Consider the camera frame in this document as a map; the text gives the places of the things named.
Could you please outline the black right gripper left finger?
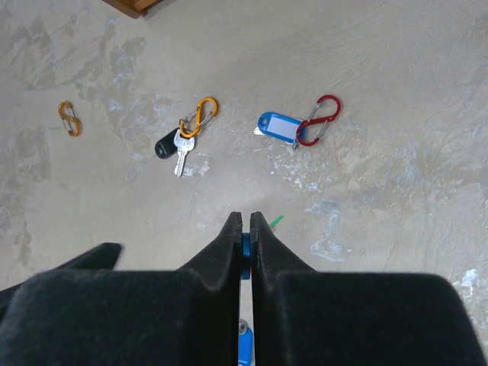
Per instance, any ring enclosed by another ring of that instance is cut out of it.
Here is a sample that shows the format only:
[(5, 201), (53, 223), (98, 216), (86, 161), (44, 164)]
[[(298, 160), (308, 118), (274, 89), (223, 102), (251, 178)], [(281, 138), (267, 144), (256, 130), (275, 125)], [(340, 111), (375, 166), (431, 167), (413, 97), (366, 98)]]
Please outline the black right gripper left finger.
[(235, 365), (242, 217), (173, 271), (39, 273), (1, 322), (3, 365)]

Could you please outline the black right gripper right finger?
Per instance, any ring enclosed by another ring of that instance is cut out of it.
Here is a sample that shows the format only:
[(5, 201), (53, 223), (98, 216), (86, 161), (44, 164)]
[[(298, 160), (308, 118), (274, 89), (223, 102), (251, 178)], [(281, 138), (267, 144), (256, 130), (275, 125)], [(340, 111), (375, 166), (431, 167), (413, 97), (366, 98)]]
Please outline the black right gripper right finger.
[(484, 365), (456, 290), (434, 274), (319, 272), (250, 218), (258, 365)]

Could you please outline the black tag key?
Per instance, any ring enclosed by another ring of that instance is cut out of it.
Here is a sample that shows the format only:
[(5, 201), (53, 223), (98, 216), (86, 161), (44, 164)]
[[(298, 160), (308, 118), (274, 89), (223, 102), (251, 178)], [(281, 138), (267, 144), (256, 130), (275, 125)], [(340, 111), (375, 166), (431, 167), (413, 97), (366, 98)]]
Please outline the black tag key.
[(155, 144), (155, 154), (160, 159), (168, 159), (174, 154), (178, 155), (178, 161), (174, 173), (177, 178), (183, 174), (187, 154), (195, 147), (196, 139), (194, 137), (185, 137), (181, 134), (179, 128), (166, 134)]

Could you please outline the green tag key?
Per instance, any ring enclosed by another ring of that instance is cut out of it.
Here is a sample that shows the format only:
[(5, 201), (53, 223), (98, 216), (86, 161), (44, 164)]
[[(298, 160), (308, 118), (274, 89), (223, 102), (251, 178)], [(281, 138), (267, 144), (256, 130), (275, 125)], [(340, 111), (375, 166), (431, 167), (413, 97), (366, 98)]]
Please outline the green tag key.
[(269, 223), (269, 227), (271, 230), (275, 230), (277, 225), (284, 219), (284, 216), (283, 215), (280, 215), (279, 217), (277, 217), (276, 219), (272, 220), (270, 223)]

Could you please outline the teal carabiner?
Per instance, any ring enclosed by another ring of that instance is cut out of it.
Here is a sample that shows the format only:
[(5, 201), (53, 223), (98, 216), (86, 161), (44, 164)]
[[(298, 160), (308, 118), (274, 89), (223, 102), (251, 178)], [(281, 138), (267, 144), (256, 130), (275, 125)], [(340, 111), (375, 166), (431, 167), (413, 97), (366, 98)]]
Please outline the teal carabiner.
[(249, 280), (252, 273), (252, 244), (250, 233), (242, 234), (241, 279)]

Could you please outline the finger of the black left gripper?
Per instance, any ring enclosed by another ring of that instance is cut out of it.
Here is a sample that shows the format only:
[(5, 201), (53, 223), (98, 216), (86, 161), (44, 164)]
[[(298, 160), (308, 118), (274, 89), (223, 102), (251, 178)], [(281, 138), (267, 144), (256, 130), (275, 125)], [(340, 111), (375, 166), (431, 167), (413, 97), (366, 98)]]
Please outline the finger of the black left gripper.
[(40, 295), (42, 301), (59, 303), (65, 297), (72, 297), (73, 290), (69, 285), (73, 275), (87, 271), (112, 271), (122, 253), (123, 246), (119, 243), (104, 242), (87, 252), (68, 260), (58, 267), (42, 271), (26, 281), (1, 290), (1, 305), (9, 305), (17, 292), (24, 295)]

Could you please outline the red carabiner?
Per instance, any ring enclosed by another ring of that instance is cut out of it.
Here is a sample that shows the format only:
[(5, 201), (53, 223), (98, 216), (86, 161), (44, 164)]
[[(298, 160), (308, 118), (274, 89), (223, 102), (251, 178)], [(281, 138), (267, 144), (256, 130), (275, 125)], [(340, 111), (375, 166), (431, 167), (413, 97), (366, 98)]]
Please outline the red carabiner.
[[(328, 101), (335, 102), (336, 110), (334, 113), (324, 116), (324, 117), (315, 117), (316, 112), (324, 106), (324, 104)], [(316, 101), (316, 105), (314, 106), (310, 116), (306, 120), (302, 120), (297, 128), (297, 132), (295, 134), (295, 139), (293, 142), (293, 148), (296, 149), (299, 145), (305, 147), (315, 146), (319, 140), (325, 134), (329, 124), (336, 120), (336, 118), (340, 115), (342, 111), (342, 102), (339, 97), (335, 95), (323, 95)], [(302, 132), (308, 128), (315, 125), (320, 125), (321, 128), (319, 132), (315, 135), (312, 140), (306, 140), (302, 137)]]

